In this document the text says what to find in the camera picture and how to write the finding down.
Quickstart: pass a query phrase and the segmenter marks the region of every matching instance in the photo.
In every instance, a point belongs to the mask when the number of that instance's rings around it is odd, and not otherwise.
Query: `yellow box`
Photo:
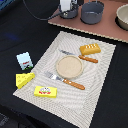
[[[89,54],[100,53],[101,49],[99,45],[95,43],[95,44],[80,46],[80,51],[82,55],[89,55]]]
[[[39,97],[56,98],[57,88],[36,86],[34,95]]]

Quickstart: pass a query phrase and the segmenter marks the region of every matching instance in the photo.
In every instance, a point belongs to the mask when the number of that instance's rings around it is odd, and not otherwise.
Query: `fork handle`
[[[93,59],[93,58],[85,57],[85,56],[82,56],[82,55],[79,55],[78,57],[82,60],[90,61],[90,62],[93,62],[93,63],[98,63],[98,60]]]
[[[67,80],[67,79],[64,79],[63,82],[66,83],[66,84],[72,85],[72,86],[74,86],[74,87],[76,87],[76,88],[79,88],[79,89],[81,89],[81,90],[84,90],[84,89],[85,89],[85,87],[84,87],[83,85],[77,84],[77,83],[72,82],[72,81]]]

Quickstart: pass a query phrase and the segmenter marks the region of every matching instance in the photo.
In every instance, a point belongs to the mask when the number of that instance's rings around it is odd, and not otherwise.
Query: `fork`
[[[79,88],[79,89],[81,89],[81,90],[84,90],[84,89],[85,89],[85,87],[84,87],[83,85],[77,84],[77,83],[72,82],[72,81],[67,80],[67,79],[62,79],[62,78],[58,77],[57,75],[52,74],[51,72],[48,72],[48,71],[47,71],[47,72],[44,72],[44,74],[45,74],[46,77],[48,77],[48,78],[50,78],[50,79],[53,79],[53,80],[60,80],[60,81],[62,81],[62,82],[64,82],[64,83],[66,83],[66,84],[69,84],[69,85],[74,86],[74,87],[76,87],[76,88]]]

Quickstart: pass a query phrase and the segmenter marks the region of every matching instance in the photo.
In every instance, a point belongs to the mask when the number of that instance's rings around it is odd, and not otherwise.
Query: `pot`
[[[96,24],[101,21],[104,4],[101,2],[88,2],[82,6],[81,20],[86,24]]]

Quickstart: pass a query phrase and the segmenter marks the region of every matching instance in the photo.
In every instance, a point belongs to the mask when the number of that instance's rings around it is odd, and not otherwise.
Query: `beige plate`
[[[63,78],[75,78],[83,72],[83,63],[78,57],[67,55],[56,63],[56,70]]]

